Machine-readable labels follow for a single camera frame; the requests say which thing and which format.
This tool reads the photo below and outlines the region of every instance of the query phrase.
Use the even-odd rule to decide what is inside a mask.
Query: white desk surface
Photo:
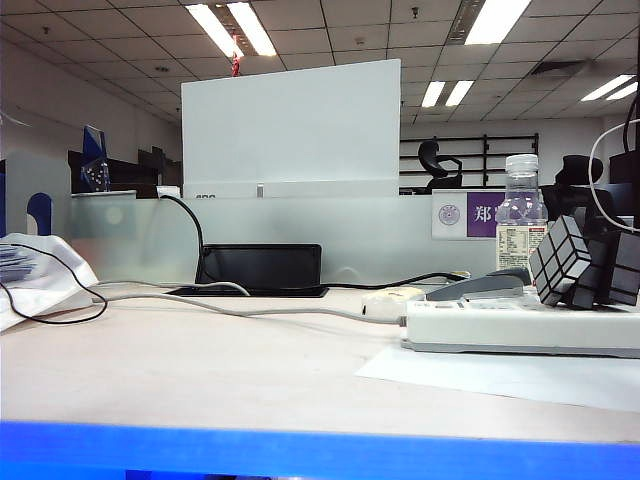
[[[212,298],[230,308],[358,311],[323,299]],[[400,328],[297,315],[245,319],[162,300],[114,302],[98,320],[31,322],[0,337],[2,418],[211,429],[555,441],[640,441],[640,414],[356,377]]]

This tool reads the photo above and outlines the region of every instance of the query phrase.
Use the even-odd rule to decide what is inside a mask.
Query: bottle cap
[[[507,172],[536,172],[538,170],[538,156],[533,153],[511,155],[506,161]]]

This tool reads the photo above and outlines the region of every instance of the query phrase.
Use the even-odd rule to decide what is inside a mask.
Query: ceiling
[[[231,74],[184,7],[204,1],[3,0],[0,36],[178,123],[181,83]],[[638,0],[532,0],[502,44],[475,46],[444,45],[459,0],[250,3],[278,55],[244,57],[243,75],[400,58],[403,124],[602,116],[630,103],[579,100],[635,73]],[[542,60],[584,59],[573,75],[528,76]],[[430,80],[476,82],[459,106],[425,109]]]

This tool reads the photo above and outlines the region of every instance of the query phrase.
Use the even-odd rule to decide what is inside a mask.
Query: frosted glass partition
[[[187,200],[205,243],[318,243],[322,280],[494,270],[493,240],[431,239],[431,197]],[[197,237],[169,200],[75,198],[74,247],[100,279],[192,281]]]

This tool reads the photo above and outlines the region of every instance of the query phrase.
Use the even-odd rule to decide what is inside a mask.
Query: fluorescent light
[[[186,5],[187,10],[193,18],[200,24],[200,26],[207,32],[207,35],[211,37],[220,50],[227,56],[233,57],[235,51],[238,57],[243,57],[244,54],[240,47],[238,47],[227,29],[224,28],[218,17],[209,9],[208,6],[200,3],[198,5]]]
[[[593,92],[591,92],[589,95],[587,95],[586,97],[584,97],[580,101],[581,102],[588,102],[590,100],[596,100],[596,99],[606,95],[611,90],[614,90],[616,87],[618,87],[618,86],[622,85],[623,83],[629,81],[632,78],[633,78],[633,75],[619,75],[616,78],[614,78],[613,80],[611,80],[610,82],[605,83],[600,88],[595,89]]]
[[[438,101],[438,97],[444,88],[444,82],[431,82],[427,87],[427,93],[422,99],[422,106],[425,108],[433,107]]]
[[[631,85],[627,85],[621,90],[618,90],[616,93],[607,97],[607,100],[620,100],[621,98],[626,97],[627,95],[631,95],[636,90],[638,90],[638,82],[633,82]]]
[[[486,0],[465,45],[500,43],[531,0]]]
[[[276,54],[276,50],[273,48],[271,40],[269,40],[269,35],[267,35],[267,32],[262,28],[262,25],[251,8],[251,5],[244,2],[238,2],[229,3],[227,4],[227,7],[229,7],[233,16],[236,17],[242,31],[247,36],[256,52],[258,52],[258,55],[273,56]]]
[[[449,95],[447,99],[447,107],[458,105],[471,88],[471,85],[473,85],[473,80],[460,80],[456,83],[456,86],[453,87],[451,91],[451,95]]]

